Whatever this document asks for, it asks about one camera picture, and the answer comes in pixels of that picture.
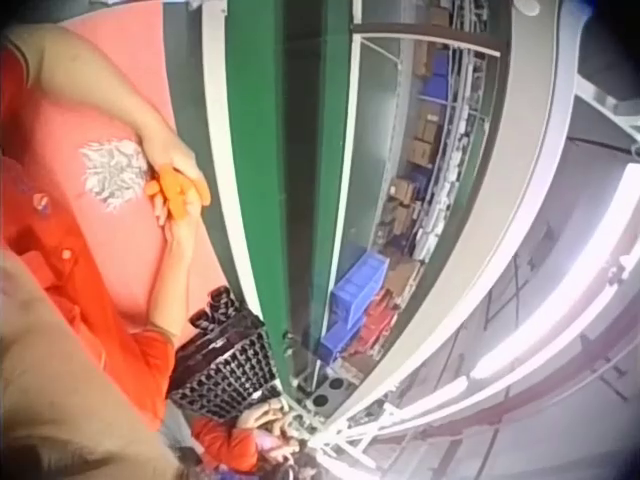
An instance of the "red shirt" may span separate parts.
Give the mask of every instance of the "red shirt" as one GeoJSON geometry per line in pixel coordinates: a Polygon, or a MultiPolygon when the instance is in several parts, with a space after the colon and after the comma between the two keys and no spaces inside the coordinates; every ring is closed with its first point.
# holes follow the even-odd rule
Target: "red shirt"
{"type": "Polygon", "coordinates": [[[191,433],[204,448],[202,461],[208,468],[225,465],[241,473],[255,472],[258,467],[258,446],[253,430],[229,428],[223,423],[199,417],[191,433]]]}
{"type": "MultiPolygon", "coordinates": [[[[28,95],[26,65],[16,48],[0,51],[0,134],[28,95]]],[[[12,159],[3,156],[0,171],[3,248],[22,257],[100,368],[159,428],[175,359],[172,342],[155,330],[131,334],[64,202],[12,159]]]]}

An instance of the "orange sleeve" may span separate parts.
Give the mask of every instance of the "orange sleeve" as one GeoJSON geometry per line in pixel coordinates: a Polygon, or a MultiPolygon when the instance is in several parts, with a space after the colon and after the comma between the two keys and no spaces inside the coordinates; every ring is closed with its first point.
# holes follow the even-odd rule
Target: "orange sleeve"
{"type": "Polygon", "coordinates": [[[162,419],[166,407],[169,377],[175,364],[176,355],[173,342],[156,330],[142,330],[132,334],[147,367],[148,376],[145,396],[151,400],[149,412],[162,419]]]}
{"type": "Polygon", "coordinates": [[[0,125],[20,107],[27,79],[24,55],[13,44],[0,45],[0,125]]]}
{"type": "Polygon", "coordinates": [[[225,425],[200,417],[192,425],[193,437],[202,445],[206,456],[217,466],[223,464],[236,472],[254,472],[258,465],[258,448],[253,431],[229,429],[225,425]]]}

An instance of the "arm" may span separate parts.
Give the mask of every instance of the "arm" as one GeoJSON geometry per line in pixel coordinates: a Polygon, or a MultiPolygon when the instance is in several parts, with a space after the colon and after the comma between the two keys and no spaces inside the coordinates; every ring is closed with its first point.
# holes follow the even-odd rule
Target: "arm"
{"type": "Polygon", "coordinates": [[[26,57],[30,85],[130,126],[154,169],[170,165],[181,171],[194,182],[202,203],[210,203],[211,193],[193,152],[100,50],[57,25],[18,26],[8,36],[26,57]]]}
{"type": "Polygon", "coordinates": [[[27,59],[30,85],[59,100],[101,110],[141,137],[169,128],[100,50],[66,28],[18,26],[9,38],[27,59]]]}
{"type": "Polygon", "coordinates": [[[187,322],[187,287],[191,259],[175,242],[168,242],[151,294],[149,321],[175,342],[187,322]]]}
{"type": "Polygon", "coordinates": [[[165,226],[165,247],[151,294],[149,320],[175,341],[187,322],[187,286],[202,204],[191,190],[184,198],[186,217],[171,218],[165,226]]]}

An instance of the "worker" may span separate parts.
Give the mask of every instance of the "worker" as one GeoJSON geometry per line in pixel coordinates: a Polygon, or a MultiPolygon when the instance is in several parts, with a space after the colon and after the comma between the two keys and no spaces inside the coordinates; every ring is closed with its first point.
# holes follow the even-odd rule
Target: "worker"
{"type": "Polygon", "coordinates": [[[2,158],[3,246],[20,256],[99,368],[157,430],[164,416],[175,342],[187,320],[188,273],[202,196],[208,195],[204,177],[191,150],[91,44],[53,25],[15,27],[7,38],[0,52],[0,132],[19,113],[28,89],[37,88],[59,101],[94,107],[126,123],[138,133],[156,171],[170,167],[194,182],[184,192],[189,212],[181,219],[167,220],[166,205],[156,199],[155,213],[167,242],[151,295],[149,323],[132,334],[71,211],[30,178],[22,165],[2,158]]]}
{"type": "Polygon", "coordinates": [[[91,361],[20,257],[0,253],[2,478],[200,478],[91,361]]]}
{"type": "Polygon", "coordinates": [[[306,447],[306,442],[287,433],[290,416],[284,415],[282,406],[280,399],[259,404],[230,426],[190,411],[177,414],[179,410],[170,404],[161,433],[174,449],[193,448],[209,469],[264,474],[274,466],[292,464],[293,456],[306,447]]]}

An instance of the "fluorescent light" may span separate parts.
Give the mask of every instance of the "fluorescent light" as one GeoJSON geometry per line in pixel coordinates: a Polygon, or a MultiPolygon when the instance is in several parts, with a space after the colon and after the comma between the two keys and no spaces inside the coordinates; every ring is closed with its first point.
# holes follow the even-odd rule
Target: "fluorescent light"
{"type": "Polygon", "coordinates": [[[356,468],[350,467],[344,462],[340,460],[336,460],[333,458],[329,458],[324,453],[318,453],[317,455],[318,462],[322,464],[327,470],[333,473],[338,478],[348,478],[351,480],[379,480],[380,477],[378,475],[372,475],[368,472],[364,472],[362,470],[358,470],[356,468]]]}
{"type": "Polygon", "coordinates": [[[449,400],[461,395],[469,386],[469,379],[466,376],[458,377],[453,382],[439,388],[431,395],[421,398],[417,402],[412,403],[408,407],[403,408],[398,412],[399,417],[393,417],[394,420],[398,418],[411,418],[420,413],[431,410],[438,405],[442,405],[449,400]]]}
{"type": "Polygon", "coordinates": [[[391,425],[399,420],[404,420],[415,415],[419,415],[428,410],[431,410],[432,408],[442,405],[449,400],[453,400],[457,396],[461,395],[468,386],[469,379],[466,376],[458,377],[453,382],[448,383],[442,388],[439,388],[432,394],[421,398],[417,402],[414,402],[405,408],[399,409],[393,416],[389,415],[383,419],[377,420],[375,422],[370,422],[365,425],[360,425],[343,433],[348,435],[349,438],[351,438],[352,435],[360,436],[361,434],[363,434],[363,436],[365,436],[375,434],[378,430],[386,427],[387,425],[391,425]]]}
{"type": "MultiPolygon", "coordinates": [[[[580,317],[575,322],[573,322],[571,326],[569,326],[569,328],[562,332],[551,343],[549,343],[549,345],[547,345],[540,352],[534,355],[530,360],[517,367],[508,375],[505,375],[500,380],[497,380],[488,387],[480,390],[479,392],[471,395],[468,398],[465,398],[464,400],[459,401],[458,403],[454,403],[453,405],[442,408],[436,412],[424,415],[414,420],[409,420],[407,422],[403,422],[402,424],[393,425],[389,428],[382,429],[378,432],[378,434],[386,435],[390,433],[397,433],[402,430],[407,430],[410,428],[425,425],[430,422],[434,422],[448,415],[459,412],[460,410],[470,407],[478,402],[481,402],[482,400],[485,400],[492,395],[495,395],[496,393],[502,391],[508,386],[513,385],[534,370],[538,369],[551,357],[553,357],[560,350],[571,343],[571,341],[575,340],[580,335],[580,333],[582,333],[582,331],[584,331],[584,329],[587,328],[587,326],[598,316],[598,314],[607,305],[607,303],[609,303],[617,289],[618,285],[608,285],[600,293],[600,295],[598,295],[596,299],[586,308],[586,310],[582,312],[580,317]]],[[[353,439],[349,431],[344,433],[345,436],[347,436],[349,439],[353,439]]]]}
{"type": "Polygon", "coordinates": [[[516,332],[486,354],[471,372],[486,378],[513,362],[547,334],[584,293],[606,263],[640,200],[640,165],[628,165],[595,233],[569,273],[516,332]]]}

